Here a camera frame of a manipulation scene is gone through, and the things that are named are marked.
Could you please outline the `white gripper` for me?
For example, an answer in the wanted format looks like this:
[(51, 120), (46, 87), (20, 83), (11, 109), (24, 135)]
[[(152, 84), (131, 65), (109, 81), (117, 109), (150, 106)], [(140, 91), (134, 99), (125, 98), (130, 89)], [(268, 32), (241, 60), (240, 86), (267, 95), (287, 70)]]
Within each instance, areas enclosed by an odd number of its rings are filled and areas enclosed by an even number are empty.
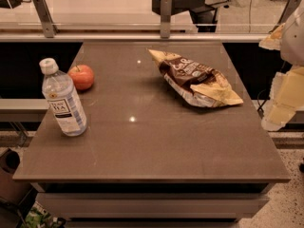
[(296, 9), (285, 24), (278, 26), (258, 45), (280, 50), (284, 61), (297, 65), (286, 73), (277, 72), (272, 81), (261, 125), (267, 131), (277, 131), (304, 105), (304, 9)]

